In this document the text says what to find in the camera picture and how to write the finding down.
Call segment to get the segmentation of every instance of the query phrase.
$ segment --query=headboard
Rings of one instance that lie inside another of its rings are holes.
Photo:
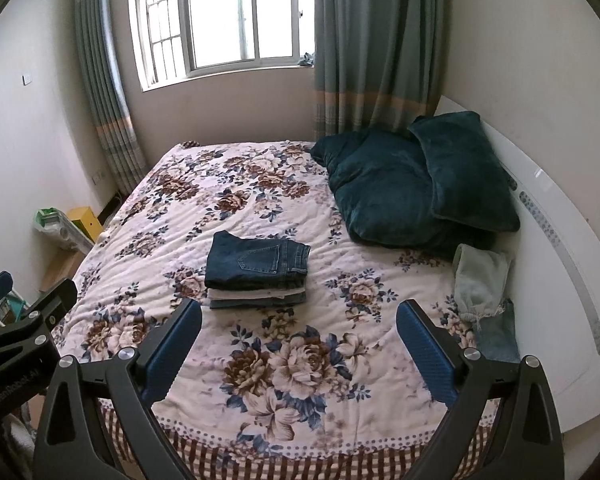
[[[443,97],[436,114],[462,110]],[[496,245],[513,257],[506,295],[520,355],[541,360],[564,432],[600,414],[600,242],[536,163],[483,126],[509,173],[520,216],[520,231]]]

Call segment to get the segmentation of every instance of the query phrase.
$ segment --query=white wall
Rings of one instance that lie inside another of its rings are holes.
[[[600,20],[585,0],[452,0],[443,93],[509,137],[600,239]],[[600,449],[600,417],[565,439],[568,478]]]
[[[225,73],[142,92],[128,0],[110,0],[131,120],[149,164],[178,142],[313,140],[314,71],[288,67]]]
[[[74,0],[11,0],[0,15],[0,270],[29,301],[56,250],[32,227],[37,209],[98,214],[114,192],[82,86]]]

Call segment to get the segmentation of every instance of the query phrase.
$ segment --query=white folded garment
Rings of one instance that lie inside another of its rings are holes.
[[[284,298],[291,294],[304,292],[304,286],[298,288],[262,288],[261,290],[219,290],[208,288],[206,296],[210,300],[257,300],[258,298]]]

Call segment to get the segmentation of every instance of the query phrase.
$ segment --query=bedspread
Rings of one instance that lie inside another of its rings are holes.
[[[400,478],[445,406],[397,335],[397,305],[414,298],[462,346],[472,342],[451,266],[351,242],[311,145],[177,145],[100,235],[77,273],[78,302],[54,333],[61,354],[102,360],[138,345],[183,298],[203,305],[200,335],[152,407],[198,478]],[[311,245],[307,302],[210,310],[206,256],[223,229]],[[459,474],[475,465],[493,412]]]

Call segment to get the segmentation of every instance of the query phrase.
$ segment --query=silver bolt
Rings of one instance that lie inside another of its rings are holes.
[[[60,365],[61,368],[68,368],[73,363],[74,363],[74,356],[72,356],[72,355],[65,355],[58,361],[58,364]]]
[[[118,357],[123,361],[126,361],[128,359],[131,359],[135,353],[136,349],[131,348],[131,346],[128,346],[126,348],[123,348],[120,352],[118,352]]]
[[[482,354],[477,348],[469,347],[464,349],[464,357],[469,359],[469,361],[477,361],[481,356]]]
[[[538,359],[535,355],[528,355],[525,357],[525,363],[527,366],[531,366],[532,368],[538,368],[540,366],[540,359]]]

